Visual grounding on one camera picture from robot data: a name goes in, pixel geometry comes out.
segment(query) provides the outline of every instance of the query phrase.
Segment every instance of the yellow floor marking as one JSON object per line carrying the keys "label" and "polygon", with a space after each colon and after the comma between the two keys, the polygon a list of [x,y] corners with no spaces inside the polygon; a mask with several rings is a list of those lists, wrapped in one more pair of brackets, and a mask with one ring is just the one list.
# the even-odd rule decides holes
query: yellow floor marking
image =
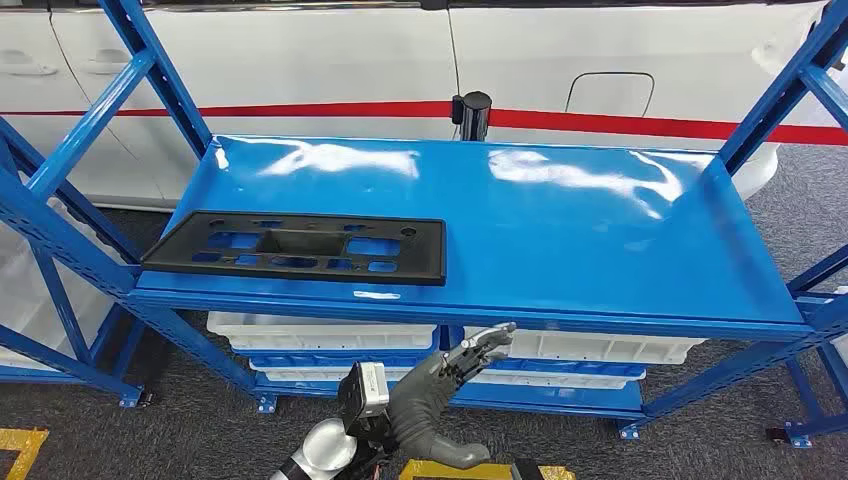
{"label": "yellow floor marking", "polygon": [[[574,473],[565,467],[539,467],[545,480],[576,480]],[[410,460],[398,480],[414,480],[416,477],[455,478],[460,480],[512,480],[512,466],[498,463],[483,463],[468,470],[451,468],[429,460]]]}
{"label": "yellow floor marking", "polygon": [[6,480],[24,480],[41,444],[47,439],[46,430],[16,430],[0,428],[0,450],[17,450],[20,453],[12,469],[6,475]]}

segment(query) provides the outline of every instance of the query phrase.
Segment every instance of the black plastic panel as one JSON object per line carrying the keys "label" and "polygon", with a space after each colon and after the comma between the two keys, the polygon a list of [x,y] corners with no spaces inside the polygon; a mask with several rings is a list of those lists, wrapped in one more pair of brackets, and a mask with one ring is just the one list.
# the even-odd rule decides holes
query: black plastic panel
{"label": "black plastic panel", "polygon": [[441,220],[195,211],[147,270],[334,282],[445,284]]}

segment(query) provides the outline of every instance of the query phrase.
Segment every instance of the robotic hand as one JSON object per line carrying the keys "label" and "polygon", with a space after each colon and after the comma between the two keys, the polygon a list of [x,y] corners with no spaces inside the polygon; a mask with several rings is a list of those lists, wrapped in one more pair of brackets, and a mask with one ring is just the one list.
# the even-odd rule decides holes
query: robotic hand
{"label": "robotic hand", "polygon": [[398,449],[412,457],[471,468],[489,459],[481,444],[459,445],[436,433],[436,423],[456,391],[493,361],[494,349],[512,343],[515,323],[466,338],[435,352],[388,392],[383,364],[354,364],[339,385],[342,418],[324,420],[271,480],[361,480]]}

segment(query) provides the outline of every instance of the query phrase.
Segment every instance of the car door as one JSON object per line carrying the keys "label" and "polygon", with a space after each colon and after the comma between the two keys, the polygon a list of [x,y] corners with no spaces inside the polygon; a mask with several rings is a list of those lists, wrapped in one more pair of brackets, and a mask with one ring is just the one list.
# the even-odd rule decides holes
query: car door
{"label": "car door", "polygon": [[[478,7],[475,0],[452,7],[463,91],[489,93],[499,108],[730,122],[740,121],[765,91],[823,5],[674,2],[663,7],[657,0],[655,6],[627,7],[608,0],[544,2],[561,8],[532,8],[532,0],[518,3],[525,8]],[[721,145],[716,140],[497,127],[489,139]]]}
{"label": "car door", "polygon": [[[457,92],[447,12],[358,5],[169,5],[147,17],[213,132],[450,138],[445,118],[362,113],[375,102],[447,101]],[[53,24],[87,93],[129,59],[99,10],[57,9]],[[353,104],[352,113],[322,116],[313,104],[323,103]],[[293,106],[298,116],[288,116]],[[145,81],[111,127],[176,202],[197,159],[164,111],[139,112],[161,108]]]}
{"label": "car door", "polygon": [[[88,107],[46,7],[0,7],[0,115],[46,156]],[[109,131],[91,145],[69,179],[99,204],[162,204],[151,176]]]}

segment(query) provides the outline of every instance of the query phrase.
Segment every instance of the shelf foot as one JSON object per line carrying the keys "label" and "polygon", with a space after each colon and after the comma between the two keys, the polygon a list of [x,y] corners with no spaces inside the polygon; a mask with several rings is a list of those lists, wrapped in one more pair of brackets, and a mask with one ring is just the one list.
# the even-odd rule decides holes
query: shelf foot
{"label": "shelf foot", "polygon": [[625,423],[625,421],[618,422],[618,437],[622,440],[639,440],[641,438],[639,429],[632,423]]}
{"label": "shelf foot", "polygon": [[792,448],[812,448],[813,442],[810,441],[809,435],[790,435],[788,429],[793,426],[792,422],[786,422],[784,428],[767,428],[766,437],[772,442],[778,444],[787,443]]}
{"label": "shelf foot", "polygon": [[259,397],[259,408],[256,410],[259,413],[274,413],[277,411],[277,396],[262,395]]}
{"label": "shelf foot", "polygon": [[144,391],[144,389],[139,386],[138,391],[121,395],[121,400],[118,402],[118,406],[121,408],[144,408],[150,405],[152,399],[153,394]]}

